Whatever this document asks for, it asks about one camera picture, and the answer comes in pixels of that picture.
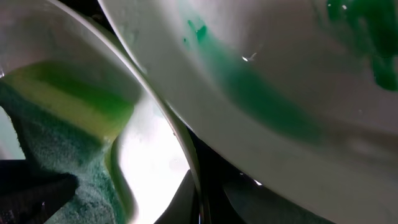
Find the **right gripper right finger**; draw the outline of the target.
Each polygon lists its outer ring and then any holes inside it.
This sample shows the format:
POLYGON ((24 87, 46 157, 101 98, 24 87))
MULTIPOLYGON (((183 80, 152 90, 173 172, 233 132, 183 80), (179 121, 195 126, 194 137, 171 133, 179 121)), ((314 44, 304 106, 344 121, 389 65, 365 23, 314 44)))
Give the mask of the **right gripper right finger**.
POLYGON ((219 187, 206 187, 203 191, 202 223, 208 224, 244 224, 219 187))

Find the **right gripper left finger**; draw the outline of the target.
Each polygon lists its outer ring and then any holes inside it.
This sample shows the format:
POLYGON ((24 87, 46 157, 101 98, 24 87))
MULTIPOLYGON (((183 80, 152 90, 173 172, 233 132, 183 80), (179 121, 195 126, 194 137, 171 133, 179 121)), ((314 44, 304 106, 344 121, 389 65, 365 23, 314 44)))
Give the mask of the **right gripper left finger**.
POLYGON ((190 170, 185 174, 171 203, 155 224, 199 224, 199 201, 190 170))

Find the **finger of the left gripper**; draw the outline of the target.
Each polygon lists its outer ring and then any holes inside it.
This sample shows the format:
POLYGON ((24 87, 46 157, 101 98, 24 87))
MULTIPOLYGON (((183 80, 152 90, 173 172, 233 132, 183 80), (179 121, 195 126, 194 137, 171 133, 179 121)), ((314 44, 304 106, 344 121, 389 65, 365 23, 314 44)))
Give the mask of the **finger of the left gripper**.
POLYGON ((36 174, 26 160, 1 161, 1 224, 44 224, 75 195, 72 174, 36 174))

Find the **white plate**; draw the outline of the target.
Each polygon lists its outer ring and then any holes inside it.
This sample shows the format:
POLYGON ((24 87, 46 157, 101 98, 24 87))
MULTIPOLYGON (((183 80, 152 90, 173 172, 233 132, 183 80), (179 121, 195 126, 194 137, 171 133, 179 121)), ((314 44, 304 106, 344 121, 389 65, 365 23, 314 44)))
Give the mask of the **white plate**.
MULTIPOLYGON (((177 132, 136 78, 136 69, 118 39, 58 1, 2 1, 1 78, 44 61, 68 63, 81 72, 79 80, 133 104, 129 121, 111 146, 109 173, 126 223, 155 223, 190 166, 177 132)), ((2 160, 29 164, 12 121, 1 107, 2 160)))

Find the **green scrubbing sponge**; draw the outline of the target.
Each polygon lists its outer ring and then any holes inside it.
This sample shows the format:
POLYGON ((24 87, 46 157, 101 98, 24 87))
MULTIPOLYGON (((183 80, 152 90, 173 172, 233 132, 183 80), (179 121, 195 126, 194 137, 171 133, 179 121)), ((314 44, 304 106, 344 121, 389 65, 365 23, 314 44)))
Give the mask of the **green scrubbing sponge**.
POLYGON ((109 173, 110 150, 134 106, 80 75, 57 61, 17 68, 1 78, 1 107, 31 168, 78 180, 75 196, 50 223, 126 223, 109 173))

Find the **mint green plate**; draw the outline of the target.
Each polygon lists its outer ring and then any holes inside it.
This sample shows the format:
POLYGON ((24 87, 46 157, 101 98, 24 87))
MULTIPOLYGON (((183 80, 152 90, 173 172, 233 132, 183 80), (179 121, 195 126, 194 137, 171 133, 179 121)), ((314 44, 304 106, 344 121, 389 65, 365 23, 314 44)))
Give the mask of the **mint green plate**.
POLYGON ((335 223, 397 222, 397 2, 101 1, 207 145, 335 223))

